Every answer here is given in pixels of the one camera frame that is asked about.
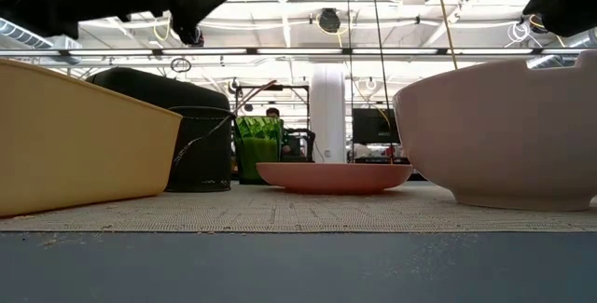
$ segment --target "workstation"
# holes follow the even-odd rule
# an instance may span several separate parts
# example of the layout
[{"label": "workstation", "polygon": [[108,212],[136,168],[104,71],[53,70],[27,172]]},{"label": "workstation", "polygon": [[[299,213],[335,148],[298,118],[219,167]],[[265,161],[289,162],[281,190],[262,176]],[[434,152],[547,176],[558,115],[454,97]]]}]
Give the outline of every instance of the workstation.
[{"label": "workstation", "polygon": [[0,0],[0,301],[596,301],[590,3]]}]

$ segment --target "white ceramic bowl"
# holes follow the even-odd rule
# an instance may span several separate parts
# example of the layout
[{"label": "white ceramic bowl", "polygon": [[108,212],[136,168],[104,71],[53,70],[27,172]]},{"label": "white ceramic bowl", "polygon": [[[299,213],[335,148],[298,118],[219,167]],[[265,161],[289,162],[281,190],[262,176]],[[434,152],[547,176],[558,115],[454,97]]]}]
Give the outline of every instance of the white ceramic bowl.
[{"label": "white ceramic bowl", "polygon": [[576,67],[473,66],[394,98],[407,156],[462,203],[579,211],[597,195],[597,51]]}]

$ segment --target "ceiling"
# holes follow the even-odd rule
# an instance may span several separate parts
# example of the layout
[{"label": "ceiling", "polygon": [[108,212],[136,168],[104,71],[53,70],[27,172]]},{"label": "ceiling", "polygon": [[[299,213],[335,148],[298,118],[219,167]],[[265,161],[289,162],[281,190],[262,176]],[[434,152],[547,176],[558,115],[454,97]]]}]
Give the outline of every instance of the ceiling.
[{"label": "ceiling", "polygon": [[[457,48],[533,48],[558,43],[555,35],[530,33],[528,23],[516,25],[529,0],[444,1],[453,44]],[[342,22],[340,34],[327,34],[319,28],[317,19],[323,8],[336,9]],[[116,18],[81,22],[77,42],[88,49],[183,48],[177,36],[167,29],[168,22],[168,16],[154,19],[149,13],[135,14],[132,22],[127,23]],[[207,48],[449,46],[440,0],[229,0],[200,27]],[[0,47],[24,48],[5,37],[0,37]],[[149,58],[119,58],[116,61],[130,62],[130,66],[143,71],[176,77],[227,94],[228,85],[234,78],[243,85],[262,85],[272,79],[286,85],[308,84],[312,64],[321,62],[314,57],[280,59],[249,55],[190,59],[194,66],[182,75],[171,71],[163,63],[156,65],[156,60]],[[105,62],[106,58],[87,58],[84,60],[87,65],[82,68],[71,66],[70,70],[66,70],[66,66],[61,67],[59,63],[53,67],[84,78],[105,69],[106,66],[91,66],[94,60]],[[460,66],[478,62],[484,60],[470,59],[461,62]],[[390,97],[410,83],[453,69],[451,61],[446,58],[430,60],[413,57],[388,61],[385,65]],[[381,90],[383,72],[380,60],[355,60],[352,78],[368,100],[385,101],[384,90]],[[353,98],[363,102],[358,91],[350,94],[350,87],[350,76],[347,76],[347,100]],[[278,102],[282,114],[293,119],[287,121],[290,127],[300,126],[306,121],[306,108],[300,95],[292,91],[266,92],[256,97],[255,109],[247,114],[263,114],[270,102]],[[233,101],[232,95],[229,94],[229,98]]]}]

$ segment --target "black cable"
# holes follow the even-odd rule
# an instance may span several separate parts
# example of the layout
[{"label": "black cable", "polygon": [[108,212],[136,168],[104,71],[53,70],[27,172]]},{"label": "black cable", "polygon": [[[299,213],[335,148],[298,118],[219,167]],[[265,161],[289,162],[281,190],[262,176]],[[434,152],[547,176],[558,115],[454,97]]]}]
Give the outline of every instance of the black cable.
[{"label": "black cable", "polygon": [[[385,105],[387,107],[387,116],[388,119],[390,116],[390,98],[388,96],[388,83],[385,77],[385,61],[383,57],[383,42],[382,42],[382,28],[380,26],[380,13],[377,8],[377,0],[373,0],[373,5],[375,6],[375,21],[377,22],[377,36],[380,39],[380,56],[382,57],[382,74],[383,74],[383,89],[385,90]],[[390,123],[390,133],[392,133],[392,123]],[[390,160],[394,159],[394,143],[390,142]]]},{"label": "black cable", "polygon": [[352,156],[352,161],[353,163],[356,162],[355,160],[355,155],[354,155],[354,79],[353,79],[353,30],[351,27],[351,17],[352,17],[352,13],[351,13],[351,0],[348,0],[348,48],[351,50],[351,52],[348,54],[348,59],[349,62],[351,64],[351,116],[353,118],[353,122],[351,123],[351,125],[353,126],[353,140],[351,141],[352,146],[353,146],[353,156]]}]

